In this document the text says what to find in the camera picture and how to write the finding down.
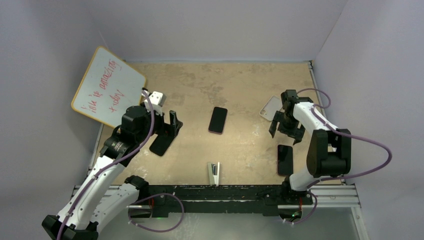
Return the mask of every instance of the table surface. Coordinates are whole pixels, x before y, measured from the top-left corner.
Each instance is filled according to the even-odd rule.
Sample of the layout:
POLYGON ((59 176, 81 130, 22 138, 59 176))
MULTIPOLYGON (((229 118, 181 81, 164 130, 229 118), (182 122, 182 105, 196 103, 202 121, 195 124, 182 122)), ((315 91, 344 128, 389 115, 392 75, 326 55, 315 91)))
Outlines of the table surface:
MULTIPOLYGON (((272 138, 271 122, 259 112, 271 96, 280 98, 286 89, 313 88, 307 63, 133 63, 147 78, 146 88, 166 95, 165 121, 174 110, 183 122, 179 135, 165 155, 149 151, 156 136, 116 178, 138 175, 151 185, 208 185, 207 163, 221 162, 220 185, 281 184, 277 175, 277 146, 293 144, 279 132, 272 138), (208 131, 214 107, 228 109, 222 134, 208 131)), ((314 91, 301 96, 318 102, 314 91)), ((98 150, 112 128, 102 130, 98 150)), ((310 143, 305 133, 293 146, 294 172, 306 164, 310 143)), ((329 184, 340 181, 329 181, 329 184)))

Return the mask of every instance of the red handwriting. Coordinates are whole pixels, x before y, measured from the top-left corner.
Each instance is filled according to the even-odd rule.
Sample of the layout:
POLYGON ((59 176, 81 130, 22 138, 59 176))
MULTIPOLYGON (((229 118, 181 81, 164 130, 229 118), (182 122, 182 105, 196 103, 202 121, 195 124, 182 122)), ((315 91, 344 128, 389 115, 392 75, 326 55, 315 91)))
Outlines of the red handwriting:
POLYGON ((118 89, 116 90, 118 93, 115 93, 115 95, 109 95, 113 99, 113 105, 116 106, 119 104, 119 100, 121 100, 121 97, 124 97, 124 94, 122 94, 121 91, 118 89))
POLYGON ((122 69, 121 65, 109 59, 109 64, 108 66, 104 67, 104 74, 100 78, 100 84, 99 84, 100 88, 102 88, 103 90, 106 90, 106 86, 108 86, 109 84, 109 79, 112 77, 112 73, 117 69, 120 71, 122 69))
POLYGON ((113 106, 109 107, 109 109, 110 109, 110 110, 112 110, 112 111, 111 111, 111 113, 113 113, 113 112, 117 111, 116 109, 114 109, 114 107, 113 107, 113 106))
POLYGON ((88 102, 88 108, 85 106, 85 105, 82 105, 82 109, 86 109, 86 110, 90 110, 90 111, 92 111, 93 113, 96 113, 96 110, 97 110, 97 108, 96 108, 96 104, 97 104, 97 101, 93 101, 93 100, 91 100, 91 101, 89 101, 88 102))
POLYGON ((114 95, 109 95, 110 98, 113 99, 113 106, 109 107, 109 109, 112 110, 112 113, 116 111, 116 109, 114 109, 114 106, 119 104, 121 97, 125 97, 125 95, 121 91, 119 91, 119 89, 117 89, 116 91, 117 93, 115 93, 114 95))
POLYGON ((94 96, 94 97, 100 98, 101 96, 103 96, 103 94, 100 94, 98 91, 94 91, 93 94, 92 95, 90 94, 89 96, 91 96, 91 97, 94 96))

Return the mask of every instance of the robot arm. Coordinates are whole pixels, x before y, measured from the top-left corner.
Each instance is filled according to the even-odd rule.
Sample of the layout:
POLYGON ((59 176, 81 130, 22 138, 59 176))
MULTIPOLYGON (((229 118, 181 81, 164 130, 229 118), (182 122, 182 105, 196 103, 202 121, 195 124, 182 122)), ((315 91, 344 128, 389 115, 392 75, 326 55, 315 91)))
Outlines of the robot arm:
POLYGON ((122 116, 122 124, 117 126, 112 136, 104 142, 100 156, 78 192, 57 215, 48 215, 42 222, 51 239, 57 239, 59 228, 67 218, 61 235, 62 240, 95 240, 104 226, 122 209, 140 198, 149 196, 149 183, 141 177, 130 176, 112 196, 99 204, 109 186, 134 156, 113 163, 134 151, 146 139, 152 125, 151 114, 155 114, 153 133, 158 135, 150 147, 151 150, 155 147, 157 154, 163 155, 177 136, 183 123, 177 119, 174 111, 169 112, 170 124, 164 122, 162 106, 165 98, 164 94, 154 91, 149 94, 153 109, 150 109, 147 103, 142 103, 126 110, 122 116), (68 212, 75 202, 78 203, 69 215, 68 212))
POLYGON ((303 192, 308 186, 323 177, 336 177, 347 174, 351 168, 351 139, 332 132, 328 124, 338 132, 350 134, 347 129, 339 129, 326 120, 319 112, 315 113, 326 120, 322 123, 313 113, 314 103, 309 97, 299 97, 295 90, 286 90, 281 94, 284 112, 277 111, 269 128, 274 137, 276 130, 294 138, 294 143, 302 141, 305 130, 311 135, 306 157, 306 166, 286 178, 291 191, 303 192))

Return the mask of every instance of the white wall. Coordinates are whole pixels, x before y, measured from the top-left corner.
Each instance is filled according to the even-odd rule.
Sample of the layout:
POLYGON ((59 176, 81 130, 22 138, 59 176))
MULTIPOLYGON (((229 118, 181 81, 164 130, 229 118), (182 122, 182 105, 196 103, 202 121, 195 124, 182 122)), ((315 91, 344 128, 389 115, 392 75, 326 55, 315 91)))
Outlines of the white wall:
MULTIPOLYGON (((383 170, 357 178, 371 239, 423 239, 424 1, 349 0, 316 57, 328 118, 393 151, 383 170)), ((384 150, 352 142, 352 171, 381 164, 384 150)))
POLYGON ((80 1, 0 1, 0 33, 0 238, 47 239, 99 130, 71 100, 103 42, 80 1))
POLYGON ((308 61, 347 0, 85 0, 129 61, 308 61))

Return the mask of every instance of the phone screen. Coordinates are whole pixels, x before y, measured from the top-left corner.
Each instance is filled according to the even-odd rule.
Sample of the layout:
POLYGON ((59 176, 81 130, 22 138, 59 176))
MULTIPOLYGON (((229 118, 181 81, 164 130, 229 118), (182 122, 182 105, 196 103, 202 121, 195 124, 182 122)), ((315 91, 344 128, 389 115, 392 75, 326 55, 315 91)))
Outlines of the phone screen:
POLYGON ((222 134, 228 110, 222 107, 213 108, 212 118, 209 123, 209 132, 222 134))
POLYGON ((293 174, 293 147, 278 145, 277 173, 280 176, 293 174))

